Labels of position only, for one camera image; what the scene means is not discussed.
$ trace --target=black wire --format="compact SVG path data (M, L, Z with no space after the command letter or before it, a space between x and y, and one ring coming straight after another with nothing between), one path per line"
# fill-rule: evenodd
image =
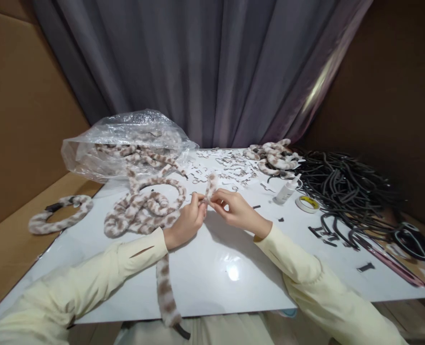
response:
M334 216L334 232L354 248L358 248L355 233L384 240L365 233L365 230L371 230L376 235L385 235L388 240L397 230L381 219L381 211L385 208L390 207L399 214L402 206L399 193L393 190L388 179L346 153L298 151L305 159L297 168L304 183L301 191L318 200L321 209L327 212L321 217L321 223L328 234L334 234L325 221L330 216ZM338 220L350 228L348 237L337 229Z

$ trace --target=glue bottle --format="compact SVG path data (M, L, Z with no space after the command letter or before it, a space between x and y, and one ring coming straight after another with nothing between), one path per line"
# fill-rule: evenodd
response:
M286 184L281 188L277 196L273 198L273 201L278 205L284 204L297 190L297 187L299 186L299 179L300 174L297 175L292 181L286 182Z

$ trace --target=masking tape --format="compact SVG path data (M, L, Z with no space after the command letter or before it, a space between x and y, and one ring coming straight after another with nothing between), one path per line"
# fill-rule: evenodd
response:
M312 207L308 207L307 205L304 205L302 201L305 201L310 204ZM315 213L319 210L319 203L317 203L315 200L308 196L300 196L295 200L295 204L304 212L307 213Z

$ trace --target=left hand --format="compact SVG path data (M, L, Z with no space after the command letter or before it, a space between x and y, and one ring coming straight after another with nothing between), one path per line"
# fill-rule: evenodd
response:
M207 204L201 204L204 199L203 194L193 193L192 201L185 205L180 211L180 217L172 227L164 229L165 244L168 250L177 248L190 240L203 225L206 215Z

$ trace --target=hand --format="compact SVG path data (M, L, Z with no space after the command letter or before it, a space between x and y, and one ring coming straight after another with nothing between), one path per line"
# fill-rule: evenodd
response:
M192 194L192 201L185 205L180 211L180 217L172 227L164 229L165 244L168 250L177 248L190 240L203 225L203 219L206 215L207 204L201 204L204 199L203 194Z
M272 222L256 212L240 193L219 188L211 198L211 207L227 224L250 231L264 239L272 230Z

